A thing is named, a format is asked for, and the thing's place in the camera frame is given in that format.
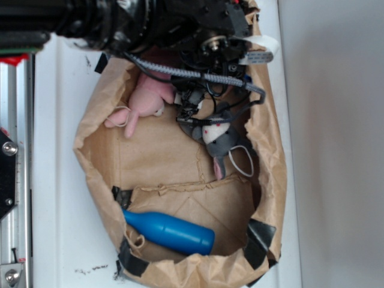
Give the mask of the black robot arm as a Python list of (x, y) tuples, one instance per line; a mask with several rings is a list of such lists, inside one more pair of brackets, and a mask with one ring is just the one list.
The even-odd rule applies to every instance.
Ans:
[(125, 126), (160, 116), (182, 91), (181, 118), (197, 112), (213, 83), (242, 79), (250, 26), (244, 1), (2, 1), (1, 62), (17, 65), (39, 52), (52, 34), (81, 49), (131, 60), (141, 70), (127, 107), (105, 121)]

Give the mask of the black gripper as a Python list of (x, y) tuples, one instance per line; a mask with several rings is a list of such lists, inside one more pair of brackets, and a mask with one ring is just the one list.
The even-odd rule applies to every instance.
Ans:
[[(167, 47), (179, 53), (185, 68), (171, 72), (174, 85), (196, 82), (245, 86), (230, 66), (245, 56), (250, 35), (241, 1), (168, 1)], [(206, 91), (176, 92), (176, 121), (188, 135), (196, 126), (192, 117), (202, 108)]]

